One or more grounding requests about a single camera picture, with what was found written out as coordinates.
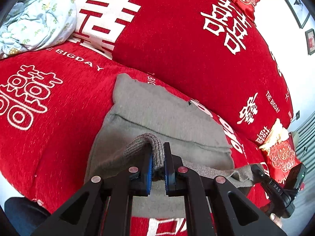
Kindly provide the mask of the person's right hand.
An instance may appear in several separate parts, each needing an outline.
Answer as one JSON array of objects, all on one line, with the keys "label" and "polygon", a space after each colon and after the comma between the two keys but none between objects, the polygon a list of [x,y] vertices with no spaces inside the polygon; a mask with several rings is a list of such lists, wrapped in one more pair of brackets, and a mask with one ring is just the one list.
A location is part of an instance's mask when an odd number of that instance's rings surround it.
[{"label": "person's right hand", "polygon": [[269,202],[267,205],[260,207],[260,210],[269,217],[270,220],[272,220],[279,228],[282,228],[283,222],[280,217],[275,215],[275,213],[272,213],[270,211],[272,206],[272,203]]}]

